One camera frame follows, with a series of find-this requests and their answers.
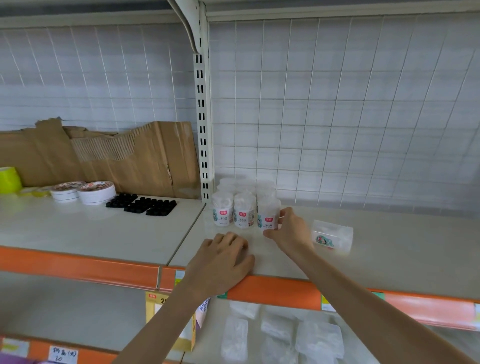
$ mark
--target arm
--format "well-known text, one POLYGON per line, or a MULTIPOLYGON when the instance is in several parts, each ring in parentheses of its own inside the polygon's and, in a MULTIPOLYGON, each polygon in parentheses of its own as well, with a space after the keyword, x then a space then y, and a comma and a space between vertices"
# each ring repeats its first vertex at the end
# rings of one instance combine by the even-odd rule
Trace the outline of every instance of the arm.
POLYGON ((277 230, 265 230, 328 299, 381 363, 474 364, 432 331, 355 283, 316 252, 305 221, 288 207, 277 230))
POLYGON ((247 256, 236 264, 248 242, 232 232, 203 242, 161 310, 114 360, 114 364, 163 363, 195 310, 208 298, 224 294, 253 268, 247 256))

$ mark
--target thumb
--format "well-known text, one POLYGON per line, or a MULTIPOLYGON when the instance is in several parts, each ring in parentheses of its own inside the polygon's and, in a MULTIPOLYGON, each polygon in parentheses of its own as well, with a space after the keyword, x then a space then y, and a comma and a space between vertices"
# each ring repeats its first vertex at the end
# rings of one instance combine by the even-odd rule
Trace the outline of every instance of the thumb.
POLYGON ((246 257, 240 264, 235 266, 235 273, 238 277, 238 282, 245 278, 245 276, 250 273, 255 265, 255 256, 249 255, 246 257))
POLYGON ((264 237, 275 240, 278 230, 264 230, 264 237))

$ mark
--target forearm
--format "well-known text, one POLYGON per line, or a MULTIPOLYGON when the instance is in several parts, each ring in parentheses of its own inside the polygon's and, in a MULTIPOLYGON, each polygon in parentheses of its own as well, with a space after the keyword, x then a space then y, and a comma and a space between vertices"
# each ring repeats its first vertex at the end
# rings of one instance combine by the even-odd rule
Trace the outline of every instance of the forearm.
POLYGON ((178 285, 160 311, 125 347, 114 364, 163 363, 202 302, 200 297, 189 291, 188 284, 178 285))
POLYGON ((474 364, 426 327, 355 283, 312 251, 290 256, 381 363, 474 364))

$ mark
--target yellow box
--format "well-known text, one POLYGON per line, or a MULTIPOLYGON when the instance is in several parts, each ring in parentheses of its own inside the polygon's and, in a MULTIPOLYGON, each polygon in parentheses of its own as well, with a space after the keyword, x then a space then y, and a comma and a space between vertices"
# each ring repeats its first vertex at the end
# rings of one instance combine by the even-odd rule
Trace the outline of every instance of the yellow box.
MULTIPOLYGON (((145 292, 147 322, 162 308, 167 301, 168 295, 160 292, 145 292)), ((195 337, 205 321, 210 298, 201 304, 193 314, 187 326, 183 329, 179 338, 173 345, 173 350, 181 352, 191 352, 195 346, 195 337)))

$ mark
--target person's left hand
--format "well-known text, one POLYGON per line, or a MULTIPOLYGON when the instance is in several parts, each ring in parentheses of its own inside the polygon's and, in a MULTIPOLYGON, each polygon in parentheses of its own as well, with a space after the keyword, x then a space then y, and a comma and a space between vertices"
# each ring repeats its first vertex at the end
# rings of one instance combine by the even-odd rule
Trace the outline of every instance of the person's left hand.
POLYGON ((253 269, 255 257, 248 255, 237 264, 248 241, 232 232, 205 239, 185 270, 183 284, 188 284, 200 302, 224 294, 253 269))

